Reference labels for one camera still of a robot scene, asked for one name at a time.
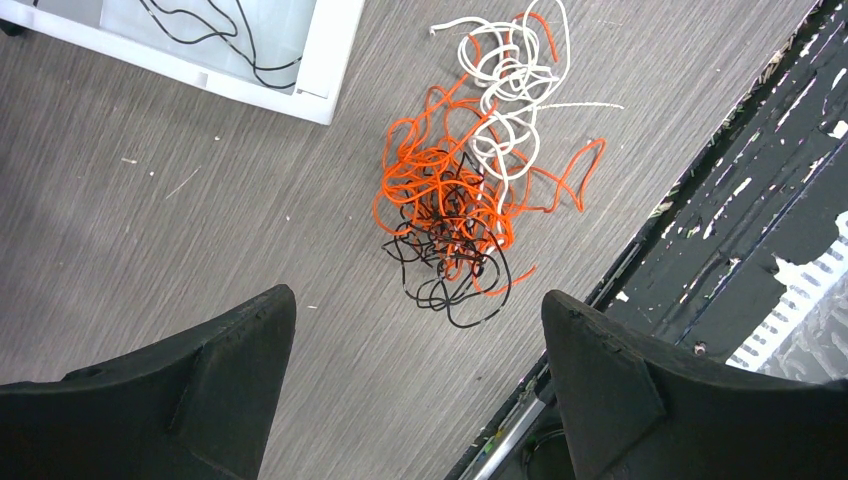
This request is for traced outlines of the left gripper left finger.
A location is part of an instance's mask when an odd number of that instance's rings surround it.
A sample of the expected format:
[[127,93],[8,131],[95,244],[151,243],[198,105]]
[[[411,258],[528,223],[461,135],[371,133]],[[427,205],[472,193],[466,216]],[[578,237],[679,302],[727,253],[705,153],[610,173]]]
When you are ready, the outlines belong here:
[[254,479],[296,325],[277,285],[55,382],[1,389],[5,479]]

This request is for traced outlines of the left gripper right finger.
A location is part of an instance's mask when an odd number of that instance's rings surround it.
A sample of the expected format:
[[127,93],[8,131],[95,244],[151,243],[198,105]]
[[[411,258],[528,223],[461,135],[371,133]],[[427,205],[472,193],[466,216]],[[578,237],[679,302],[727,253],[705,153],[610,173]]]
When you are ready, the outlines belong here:
[[695,356],[552,290],[541,318],[579,479],[843,479],[847,384]]

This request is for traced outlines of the grey plastic bin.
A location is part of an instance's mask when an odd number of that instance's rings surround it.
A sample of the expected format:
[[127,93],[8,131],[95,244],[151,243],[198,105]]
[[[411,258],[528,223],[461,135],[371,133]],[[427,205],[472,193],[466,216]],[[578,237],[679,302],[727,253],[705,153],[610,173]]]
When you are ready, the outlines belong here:
[[4,1],[1,18],[210,93],[331,123],[361,1]]

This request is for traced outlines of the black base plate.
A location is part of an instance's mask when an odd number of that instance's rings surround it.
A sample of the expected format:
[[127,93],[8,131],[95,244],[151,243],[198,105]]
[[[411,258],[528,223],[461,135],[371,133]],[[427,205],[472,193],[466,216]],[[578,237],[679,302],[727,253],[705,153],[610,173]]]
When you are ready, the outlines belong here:
[[[819,1],[585,299],[698,357],[847,384],[847,5]],[[579,479],[547,349],[453,479]]]

